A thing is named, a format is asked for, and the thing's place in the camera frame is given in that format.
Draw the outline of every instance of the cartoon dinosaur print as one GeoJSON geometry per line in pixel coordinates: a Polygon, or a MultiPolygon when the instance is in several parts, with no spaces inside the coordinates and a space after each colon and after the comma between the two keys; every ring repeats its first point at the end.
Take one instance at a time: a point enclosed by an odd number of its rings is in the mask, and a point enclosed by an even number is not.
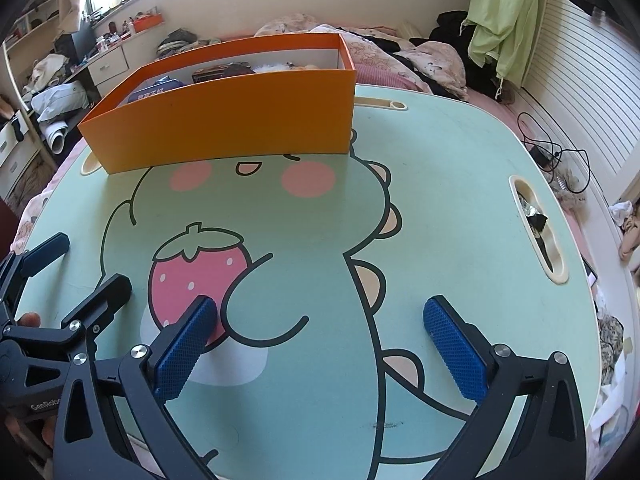
{"type": "Polygon", "coordinates": [[[356,256],[402,218],[391,172],[356,140],[350,156],[150,168],[107,224],[102,273],[131,278],[144,342],[197,294],[216,301],[220,322],[168,409],[225,478],[374,480],[381,464],[436,460],[468,419],[424,393],[417,356],[382,349],[385,276],[356,256]]]}

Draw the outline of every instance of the blue textured pad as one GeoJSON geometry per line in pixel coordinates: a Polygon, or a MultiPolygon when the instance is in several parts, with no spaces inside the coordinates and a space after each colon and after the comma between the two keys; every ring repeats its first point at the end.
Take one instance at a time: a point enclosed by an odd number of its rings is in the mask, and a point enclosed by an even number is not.
{"type": "Polygon", "coordinates": [[[435,299],[424,304],[422,319],[460,393],[480,404],[487,393],[486,369],[476,351],[435,299]]]}
{"type": "Polygon", "coordinates": [[[217,322],[216,303],[205,298],[184,324],[174,344],[158,361],[153,390],[158,402],[167,402],[180,395],[217,322]]]}

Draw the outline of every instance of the pink strawberry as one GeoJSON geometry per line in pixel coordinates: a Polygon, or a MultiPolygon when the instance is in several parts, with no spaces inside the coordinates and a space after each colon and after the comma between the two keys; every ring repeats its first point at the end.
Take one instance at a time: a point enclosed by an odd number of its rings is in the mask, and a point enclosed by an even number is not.
{"type": "MultiPolygon", "coordinates": [[[[149,274],[149,307],[162,328],[175,323],[197,295],[204,294],[220,305],[234,280],[251,262],[240,235],[197,222],[164,243],[154,255],[149,274]]],[[[220,321],[207,345],[222,341],[220,321]]]]}

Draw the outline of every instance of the open cardboard box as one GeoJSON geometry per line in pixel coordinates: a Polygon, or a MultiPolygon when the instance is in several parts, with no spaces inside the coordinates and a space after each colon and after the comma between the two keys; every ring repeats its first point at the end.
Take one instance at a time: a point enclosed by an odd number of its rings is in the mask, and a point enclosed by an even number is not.
{"type": "Polygon", "coordinates": [[[356,73],[339,34],[229,41],[136,70],[100,101],[80,131],[107,173],[227,156],[348,153],[356,73]],[[200,68],[293,62],[319,70],[240,75],[194,84],[200,68]],[[187,86],[127,104],[169,75],[187,86]]]}

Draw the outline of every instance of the black cable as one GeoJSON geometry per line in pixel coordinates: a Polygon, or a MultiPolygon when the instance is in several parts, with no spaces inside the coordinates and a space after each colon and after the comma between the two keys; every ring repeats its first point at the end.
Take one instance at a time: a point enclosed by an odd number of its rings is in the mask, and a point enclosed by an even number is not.
{"type": "Polygon", "coordinates": [[[556,172],[556,168],[558,167],[558,165],[560,164],[560,161],[562,160],[562,154],[565,152],[573,152],[573,153],[584,153],[584,156],[586,158],[586,163],[587,163],[587,170],[589,172],[589,175],[587,177],[587,184],[585,184],[585,186],[580,190],[580,191],[575,191],[573,189],[571,189],[569,187],[569,183],[567,181],[565,181],[565,186],[567,188],[567,191],[573,194],[580,194],[582,192],[584,192],[588,187],[589,184],[591,182],[591,165],[589,162],[589,153],[587,153],[587,150],[585,149],[572,149],[572,148],[563,148],[560,144],[558,144],[557,142],[553,142],[553,140],[551,139],[551,135],[549,135],[549,132],[546,131],[541,125],[540,123],[536,120],[536,118],[531,115],[529,112],[520,112],[518,114],[518,117],[516,118],[516,124],[518,125],[518,129],[520,130],[520,134],[522,135],[522,143],[526,146],[527,144],[530,144],[531,146],[535,146],[537,147],[539,150],[543,150],[544,152],[548,153],[548,159],[549,159],[549,165],[548,165],[548,169],[547,168],[542,168],[541,166],[538,166],[540,168],[540,170],[544,171],[545,173],[551,173],[551,180],[547,180],[546,182],[548,184],[551,184],[553,182],[553,180],[555,179],[555,172],[556,172]],[[527,116],[529,117],[534,123],[536,123],[536,126],[542,130],[545,135],[546,138],[549,140],[538,140],[538,139],[531,139],[531,137],[528,137],[527,134],[525,134],[522,131],[522,127],[520,126],[520,118],[522,116],[527,116]],[[549,144],[551,149],[554,151],[549,151],[548,149],[546,149],[544,146],[541,146],[541,144],[549,144]]]}

